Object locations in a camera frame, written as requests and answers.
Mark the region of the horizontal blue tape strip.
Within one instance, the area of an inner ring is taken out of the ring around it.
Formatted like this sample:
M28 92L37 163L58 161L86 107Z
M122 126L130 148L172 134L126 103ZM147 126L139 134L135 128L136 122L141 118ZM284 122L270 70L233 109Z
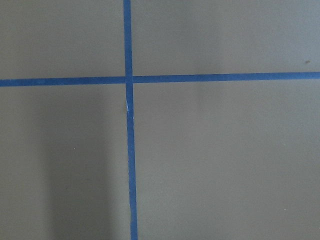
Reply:
M22 78L2 79L1 87L31 86L70 86L70 85L107 85L147 83L183 83L183 82L225 82L225 81L269 81L319 79L319 72L273 72L273 73L228 73L195 75L143 75L143 76L100 76L100 77L65 77L65 78Z

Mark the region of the vertical blue tape strip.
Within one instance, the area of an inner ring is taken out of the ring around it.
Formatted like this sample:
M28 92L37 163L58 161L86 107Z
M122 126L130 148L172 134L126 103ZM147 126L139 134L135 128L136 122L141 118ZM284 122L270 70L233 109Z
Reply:
M131 2L123 1L130 238L138 239Z

